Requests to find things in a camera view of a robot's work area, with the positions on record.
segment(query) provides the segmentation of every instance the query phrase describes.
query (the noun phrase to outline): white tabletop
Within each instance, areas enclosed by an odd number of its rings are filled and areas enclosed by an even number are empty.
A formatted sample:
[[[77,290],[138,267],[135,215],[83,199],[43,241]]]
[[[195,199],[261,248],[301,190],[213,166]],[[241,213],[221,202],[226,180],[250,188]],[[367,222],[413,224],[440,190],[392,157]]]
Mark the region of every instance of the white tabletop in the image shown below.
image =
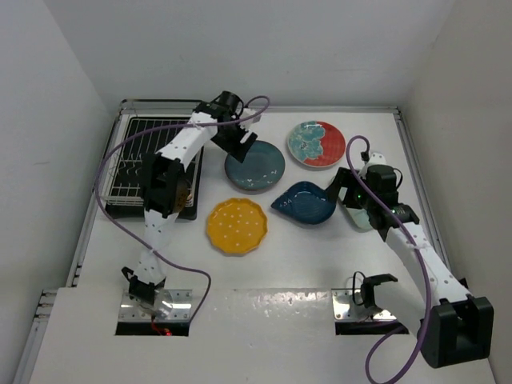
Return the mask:
[[[58,293],[31,383],[366,382],[364,357],[377,338],[335,336],[329,290],[345,287],[355,270],[392,273],[404,289],[415,287],[378,234],[357,231],[341,207],[315,227],[299,226],[271,211],[272,201],[295,182],[327,186],[336,173],[336,167],[307,170],[288,154],[287,134],[307,120],[335,125],[347,141],[355,134],[367,136],[373,149],[404,173],[400,200],[422,218],[392,113],[266,113],[254,128],[261,140],[281,149],[286,172],[271,190],[249,196],[268,217],[269,233],[260,247],[243,257],[227,257],[206,236],[206,218],[216,204],[248,197],[227,181],[226,154],[213,145],[205,150],[198,218],[177,223],[170,234],[164,254],[207,270],[213,278],[213,291],[190,336],[114,336],[122,290],[127,288],[120,270],[135,266],[141,247],[97,214],[78,287]],[[354,146],[358,166],[362,148],[361,143]],[[340,165],[346,166],[345,158]],[[142,234],[142,220],[123,222]],[[205,285],[204,277],[175,270],[169,270],[166,280],[168,287],[194,289],[196,300]],[[386,342],[373,365],[377,378],[388,379],[398,371],[413,346],[411,336]],[[487,360],[432,370],[419,358],[403,382],[494,381]]]
[[[319,119],[334,124],[346,140],[364,134],[372,148],[384,153],[389,164],[404,173],[400,199],[410,204],[421,217],[407,162],[392,114],[279,113],[265,114],[254,129],[259,139],[272,142],[285,155],[286,171],[281,181],[262,194],[237,190],[224,173],[226,154],[213,144],[206,146],[199,191],[198,218],[181,221],[169,234],[171,244],[165,255],[176,263],[201,268],[211,273],[216,288],[318,288],[342,286],[355,270],[366,274],[392,272],[408,278],[405,268],[375,232],[361,233],[349,221],[341,207],[320,226],[299,226],[270,208],[282,192],[301,180],[327,186],[336,167],[308,170],[288,153],[286,136],[300,122]],[[361,165],[364,144],[354,146],[353,158]],[[347,166],[346,159],[340,162]],[[243,257],[227,257],[210,244],[206,236],[206,218],[219,202],[232,197],[251,198],[268,217],[269,232],[255,251]],[[124,220],[131,230],[142,235],[142,220]],[[97,216],[87,247],[80,285],[118,282],[125,284],[120,270],[134,267],[141,246]],[[195,288],[204,286],[204,278],[169,270],[168,286]]]

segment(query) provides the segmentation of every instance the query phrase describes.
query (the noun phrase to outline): wire rack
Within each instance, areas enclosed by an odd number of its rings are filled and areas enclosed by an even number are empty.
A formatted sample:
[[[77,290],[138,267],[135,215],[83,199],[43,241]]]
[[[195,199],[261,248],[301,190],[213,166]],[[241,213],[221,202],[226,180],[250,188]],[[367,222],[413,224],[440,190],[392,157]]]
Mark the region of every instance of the wire rack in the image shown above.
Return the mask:
[[[122,140],[138,132],[159,126],[186,123],[188,118],[133,117],[127,124]],[[171,142],[181,129],[168,129],[146,134],[120,148],[112,157],[106,178],[106,194],[102,196],[107,211],[116,217],[143,216],[141,188],[138,183],[142,167],[142,156],[154,153]],[[186,170],[189,196],[182,218],[195,218],[198,176],[201,168],[202,150]]]

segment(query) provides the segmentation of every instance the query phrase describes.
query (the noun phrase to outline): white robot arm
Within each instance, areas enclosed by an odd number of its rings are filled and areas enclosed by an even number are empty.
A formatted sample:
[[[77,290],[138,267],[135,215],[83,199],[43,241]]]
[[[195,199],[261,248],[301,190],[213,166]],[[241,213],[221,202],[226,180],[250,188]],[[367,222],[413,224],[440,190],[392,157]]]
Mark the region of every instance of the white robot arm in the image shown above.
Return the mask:
[[[363,152],[364,167],[358,175],[409,231],[412,244],[389,212],[376,203],[346,168],[335,180],[346,188],[342,203],[347,208],[365,210],[371,226],[400,257],[414,280],[421,300],[403,288],[392,274],[364,278],[361,285],[365,308],[388,310],[408,331],[418,336],[426,313],[426,280],[418,262],[421,253],[430,284],[430,322],[422,344],[427,363],[438,368],[489,357],[494,309],[487,298],[475,298],[446,268],[429,243],[419,218],[410,206],[398,202],[397,176],[382,154]]]
[[[130,294],[141,301],[153,305],[156,289],[163,287],[165,282],[166,266],[154,255],[153,250],[161,250],[168,245],[168,227],[172,226],[184,208],[188,195],[185,171],[196,153],[212,140],[243,162],[257,137],[249,127],[258,118],[242,125],[217,127],[207,124],[234,121],[251,116],[251,112],[244,108],[237,95],[224,91],[212,102],[199,104],[189,120],[192,127],[183,128],[172,142],[156,154],[148,154],[142,159],[144,240],[153,249],[144,247],[134,270],[127,267],[122,270],[130,283]]]

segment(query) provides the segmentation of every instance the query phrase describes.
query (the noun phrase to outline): dark teal plate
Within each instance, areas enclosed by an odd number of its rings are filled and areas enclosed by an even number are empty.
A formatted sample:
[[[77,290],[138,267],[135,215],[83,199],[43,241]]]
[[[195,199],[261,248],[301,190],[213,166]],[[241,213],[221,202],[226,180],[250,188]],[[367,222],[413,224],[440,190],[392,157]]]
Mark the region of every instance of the dark teal plate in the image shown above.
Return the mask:
[[[243,163],[226,157],[224,169],[229,180],[243,190],[264,190],[277,183],[285,173],[285,158],[269,142],[256,141]]]
[[[271,207],[298,222],[320,224],[333,215],[344,177],[344,169],[339,168],[324,190],[312,182],[296,182]]]

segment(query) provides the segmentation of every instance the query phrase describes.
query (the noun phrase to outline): scalloped yellow plate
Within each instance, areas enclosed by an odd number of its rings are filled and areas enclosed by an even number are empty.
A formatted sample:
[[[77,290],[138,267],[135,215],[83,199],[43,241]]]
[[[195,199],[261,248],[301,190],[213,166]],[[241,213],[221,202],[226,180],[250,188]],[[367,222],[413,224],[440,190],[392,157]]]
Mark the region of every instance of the scalloped yellow plate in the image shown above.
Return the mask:
[[[266,216],[248,198],[230,198],[208,216],[206,232],[211,243],[227,254],[246,254],[258,248],[266,235]]]

